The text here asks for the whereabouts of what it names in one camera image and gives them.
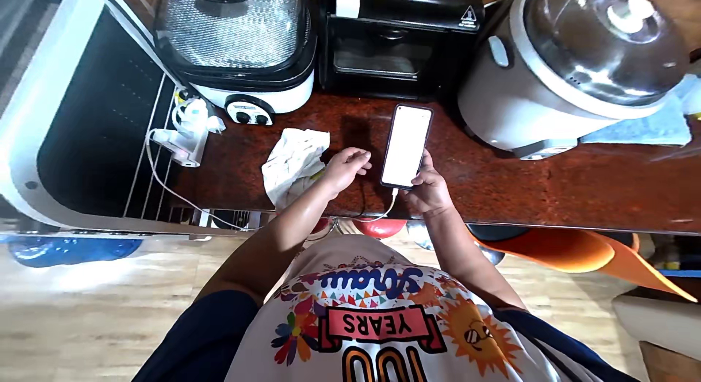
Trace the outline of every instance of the smartphone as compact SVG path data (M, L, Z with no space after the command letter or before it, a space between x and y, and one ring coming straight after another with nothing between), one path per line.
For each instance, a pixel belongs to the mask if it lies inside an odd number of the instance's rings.
M421 166L432 119L430 108L406 104L395 107L380 178L382 186L406 190L414 187L411 180Z

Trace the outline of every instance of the person's hand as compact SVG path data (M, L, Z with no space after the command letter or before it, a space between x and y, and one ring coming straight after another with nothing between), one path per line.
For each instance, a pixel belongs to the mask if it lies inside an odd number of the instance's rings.
M330 199L347 188L355 174L365 175L372 167L370 152L360 148L346 148L331 158L324 175L317 181L329 193Z
M453 200L448 193L445 179L433 168L433 159L427 150L421 161L421 170L416 178L411 180L414 188L411 191L402 190L404 199L418 209L422 214L439 214L453 208Z

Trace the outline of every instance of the black toaster oven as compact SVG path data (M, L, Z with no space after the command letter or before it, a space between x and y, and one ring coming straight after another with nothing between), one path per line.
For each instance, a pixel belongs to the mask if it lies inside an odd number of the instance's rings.
M431 100L454 91L482 0L320 0L319 83L358 96Z

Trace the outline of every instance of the brown countertop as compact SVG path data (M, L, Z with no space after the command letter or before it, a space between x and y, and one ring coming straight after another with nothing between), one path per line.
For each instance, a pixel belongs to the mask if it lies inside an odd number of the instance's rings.
M324 161L356 146L372 152L373 169L326 213L379 216L391 200L379 175L397 103L315 92L274 126L227 121L222 135L208 138L202 165L183 169L175 189L202 208L272 210L261 165L282 130L329 131ZM692 123L695 139L684 148L589 144L524 162L469 138L439 104L426 106L435 111L428 150L466 222L701 233L701 123ZM420 218L401 199L389 217Z

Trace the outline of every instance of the white cloth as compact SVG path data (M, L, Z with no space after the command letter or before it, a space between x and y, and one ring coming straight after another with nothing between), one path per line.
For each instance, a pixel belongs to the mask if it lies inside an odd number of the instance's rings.
M284 129L263 164L265 191L277 211L290 205L307 189L325 164L319 159L329 147L329 133L316 130Z

